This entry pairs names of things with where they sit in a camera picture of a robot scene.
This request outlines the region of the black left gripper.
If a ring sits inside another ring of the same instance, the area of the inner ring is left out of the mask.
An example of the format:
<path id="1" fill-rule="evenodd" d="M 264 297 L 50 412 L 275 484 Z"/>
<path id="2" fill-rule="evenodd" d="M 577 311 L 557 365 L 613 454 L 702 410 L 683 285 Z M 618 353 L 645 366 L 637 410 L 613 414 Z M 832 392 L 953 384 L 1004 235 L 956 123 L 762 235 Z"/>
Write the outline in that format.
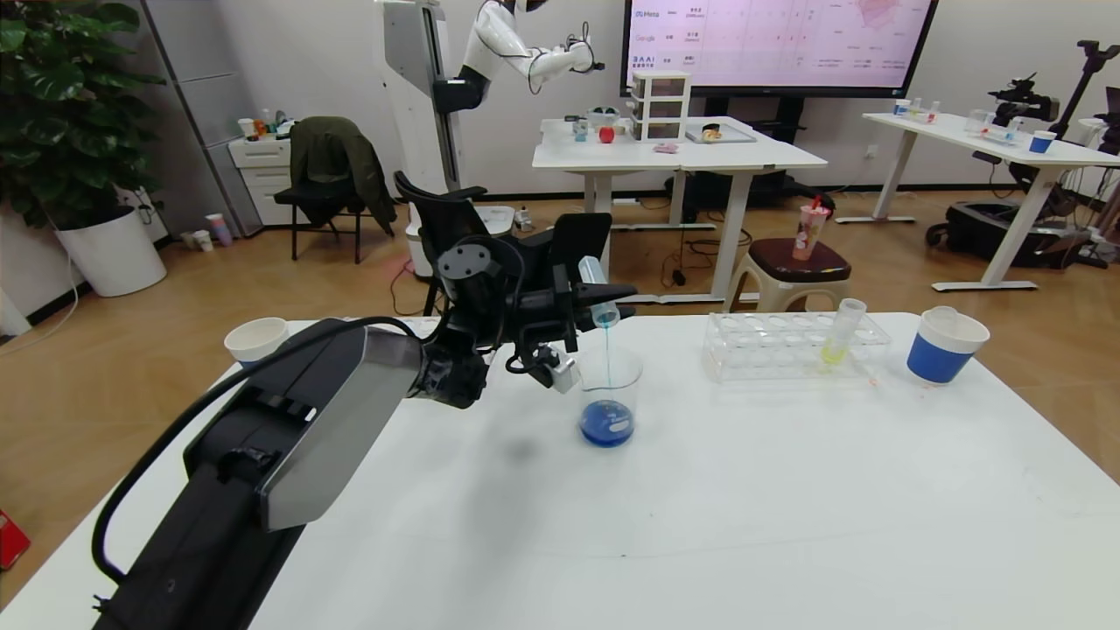
<path id="1" fill-rule="evenodd" d="M 517 348 L 551 342 L 563 343 L 568 354 L 578 350 L 578 331 L 609 328 L 636 315 L 636 308 L 622 304 L 612 323 L 599 325 L 591 311 L 577 313 L 576 308 L 591 308 L 631 298 L 637 290 L 632 284 L 571 282 L 571 275 L 563 263 L 547 263 L 544 271 L 532 276 L 529 282 L 520 279 L 507 298 L 507 342 Z"/>

